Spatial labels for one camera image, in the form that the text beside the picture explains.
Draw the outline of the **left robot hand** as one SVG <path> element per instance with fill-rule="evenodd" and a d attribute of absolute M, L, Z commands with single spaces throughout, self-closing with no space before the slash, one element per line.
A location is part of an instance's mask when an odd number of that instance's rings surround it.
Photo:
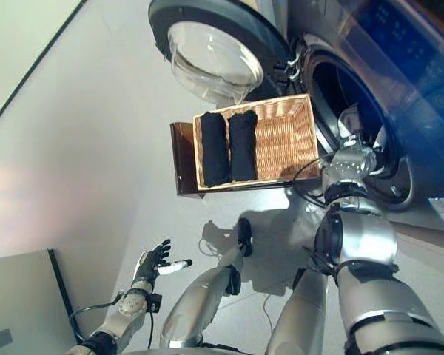
<path fill-rule="evenodd" d="M 131 287 L 151 292 L 158 277 L 173 274 L 192 265 L 191 259 L 168 261 L 170 249 L 171 240 L 165 239 L 155 248 L 144 251 L 135 266 Z"/>

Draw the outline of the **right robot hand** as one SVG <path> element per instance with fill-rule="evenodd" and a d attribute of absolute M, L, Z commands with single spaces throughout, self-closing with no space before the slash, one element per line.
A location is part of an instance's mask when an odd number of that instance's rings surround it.
<path fill-rule="evenodd" d="M 374 109 L 352 104 L 340 113 L 337 125 L 342 147 L 378 155 L 388 152 L 386 128 Z"/>

